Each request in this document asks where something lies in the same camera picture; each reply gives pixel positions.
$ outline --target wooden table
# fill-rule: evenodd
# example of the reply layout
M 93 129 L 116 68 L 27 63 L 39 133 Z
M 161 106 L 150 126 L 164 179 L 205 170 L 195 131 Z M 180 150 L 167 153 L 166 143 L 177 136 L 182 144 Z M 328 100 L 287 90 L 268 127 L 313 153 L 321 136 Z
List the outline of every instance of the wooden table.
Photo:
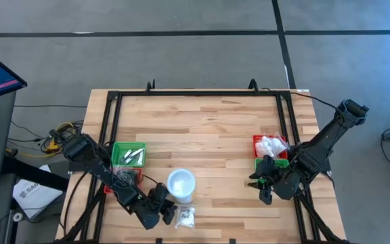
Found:
M 107 92 L 91 91 L 83 132 L 95 140 L 99 138 Z M 292 100 L 301 141 L 310 140 L 319 131 L 312 101 L 298 95 L 292 95 Z M 293 138 L 283 103 L 287 131 Z M 156 238 L 163 238 L 164 243 L 228 243 L 229 239 L 236 239 L 237 243 L 300 243 L 293 201 L 274 195 L 273 203 L 267 206 L 258 200 L 259 191 L 246 185 L 254 172 L 252 135 L 276 132 L 280 132 L 280 123 L 274 97 L 124 97 L 116 141 L 145 142 L 144 173 L 159 182 L 166 183 L 167 176 L 178 167 L 194 173 L 195 228 L 175 229 L 175 220 L 169 226 L 161 220 L 155 228 L 145 230 L 135 214 L 130 216 L 113 195 L 108 195 L 100 242 L 154 243 Z M 66 196 L 81 174 L 70 177 Z M 90 175 L 86 176 L 74 194 L 67 229 L 85 209 L 90 179 Z M 148 179 L 142 182 L 144 192 L 152 187 L 154 183 Z M 311 190 L 318 213 L 336 235 L 345 238 L 330 180 L 319 175 Z M 304 208 L 303 211 L 311 238 L 309 217 Z M 94 212 L 88 238 L 93 236 L 95 216 Z M 56 238 L 62 236 L 59 227 Z

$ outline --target floor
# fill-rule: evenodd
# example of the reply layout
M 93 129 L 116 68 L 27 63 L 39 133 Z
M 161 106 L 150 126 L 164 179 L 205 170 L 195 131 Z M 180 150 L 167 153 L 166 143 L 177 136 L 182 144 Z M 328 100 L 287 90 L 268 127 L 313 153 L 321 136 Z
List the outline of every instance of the floor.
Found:
M 390 243 L 390 165 L 380 148 L 381 133 L 390 128 L 390 1 L 278 2 L 285 30 L 280 38 L 122 37 L 123 31 L 276 31 L 277 1 L 0 0 L 0 61 L 28 82 L 16 104 L 86 105 L 90 89 L 145 87 L 153 79 L 159 88 L 242 88 L 252 78 L 261 87 L 309 89 L 333 104 L 346 98 L 365 104 L 367 122 L 337 143 L 330 162 L 347 238 Z M 317 102 L 315 108 L 322 127 L 333 111 Z M 84 113 L 15 108 L 13 121 L 44 135 Z M 12 127 L 10 136 L 30 135 Z M 390 158 L 390 142 L 385 148 Z M 23 160 L 66 171 L 61 158 Z M 21 222 L 17 242 L 52 241 L 57 224 L 57 216 Z

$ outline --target white paper cup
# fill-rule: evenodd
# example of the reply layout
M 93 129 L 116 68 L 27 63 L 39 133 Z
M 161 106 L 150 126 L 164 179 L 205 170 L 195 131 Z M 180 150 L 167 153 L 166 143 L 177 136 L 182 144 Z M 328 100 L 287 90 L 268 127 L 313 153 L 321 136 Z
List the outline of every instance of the white paper cup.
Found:
M 187 169 L 176 169 L 172 171 L 167 180 L 169 192 L 181 204 L 187 204 L 192 201 L 195 184 L 194 174 Z

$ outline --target white paper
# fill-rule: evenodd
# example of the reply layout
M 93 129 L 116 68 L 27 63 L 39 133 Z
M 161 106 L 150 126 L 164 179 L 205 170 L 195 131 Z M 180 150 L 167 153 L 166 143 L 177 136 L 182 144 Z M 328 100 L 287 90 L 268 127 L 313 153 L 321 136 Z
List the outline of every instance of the white paper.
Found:
M 41 166 L 40 169 L 48 172 L 51 171 L 47 165 Z M 28 180 L 19 180 L 13 189 L 13 198 L 30 219 L 41 213 L 47 205 L 61 194 L 61 190 L 41 186 Z

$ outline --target black metal frame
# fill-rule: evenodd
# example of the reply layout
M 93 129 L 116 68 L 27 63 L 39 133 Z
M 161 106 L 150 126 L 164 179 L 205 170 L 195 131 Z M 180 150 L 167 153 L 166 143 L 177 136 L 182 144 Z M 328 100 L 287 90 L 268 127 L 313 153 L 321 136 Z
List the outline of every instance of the black metal frame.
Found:
M 155 82 L 153 81 L 153 84 L 150 82 L 147 83 L 147 88 L 144 91 L 109 91 L 108 95 L 106 97 L 106 105 L 105 105 L 105 111 L 104 116 L 102 120 L 102 126 L 100 129 L 100 136 L 99 136 L 99 144 L 104 145 L 104 140 L 106 137 L 106 130 L 108 128 L 108 121 L 109 121 L 109 114 L 111 113 L 110 107 L 112 101 L 116 100 L 116 106 L 114 111 L 114 118 L 112 121 L 112 127 L 111 127 L 111 134 L 110 134 L 110 141 L 109 147 L 112 148 L 112 145 L 115 142 L 116 139 L 116 133 L 118 128 L 118 120 L 119 115 L 121 111 L 121 104 L 123 102 L 124 96 L 275 96 L 276 98 L 276 105 L 278 107 L 278 116 L 280 120 L 281 125 L 281 133 L 286 138 L 286 141 L 289 142 L 287 128 L 286 128 L 286 120 L 284 116 L 284 108 L 282 105 L 282 99 L 285 99 L 286 105 L 288 108 L 288 113 L 290 117 L 290 124 L 292 129 L 292 135 L 293 139 L 295 141 L 295 144 L 300 143 L 299 133 L 297 129 L 297 122 L 296 117 L 293 109 L 293 101 L 291 99 L 291 93 L 290 91 L 284 90 L 284 91 L 270 91 L 266 89 L 259 90 L 257 82 L 252 79 L 249 83 L 248 91 L 205 91 L 202 89 L 193 89 L 193 90 L 152 90 L 155 89 Z M 88 193 L 88 199 L 86 206 L 89 206 L 90 203 L 93 201 L 93 196 L 96 190 L 96 184 L 97 184 L 97 178 L 92 177 L 90 187 L 89 187 L 89 193 Z M 99 190 L 103 190 L 104 185 L 101 184 Z M 307 190 L 304 192 L 305 198 L 309 201 L 310 205 L 313 206 L 313 201 L 311 197 L 311 190 L 308 187 Z M 99 207 L 97 211 L 96 216 L 96 222 L 95 222 L 95 228 L 93 233 L 93 240 L 99 241 L 100 239 L 100 232 L 102 228 L 102 220 L 103 220 L 103 214 L 104 214 L 104 203 L 105 203 L 106 195 L 102 195 L 101 199 L 99 201 Z M 316 223 L 312 218 L 310 218 L 311 221 L 311 229 L 312 229 L 312 235 L 313 240 L 310 240 L 307 238 L 307 233 L 305 229 L 305 222 L 303 219 L 303 212 L 301 208 L 301 202 L 300 200 L 295 197 L 294 199 L 295 204 L 295 210 L 296 210 L 296 217 L 297 217 L 297 224 L 299 227 L 299 234 L 300 239 L 302 243 L 305 243 L 307 241 L 320 241 L 320 233 L 317 228 Z M 84 227 L 81 230 L 81 236 L 80 240 L 85 241 L 87 237 L 87 231 L 88 231 L 88 223 L 89 221 L 86 221 Z

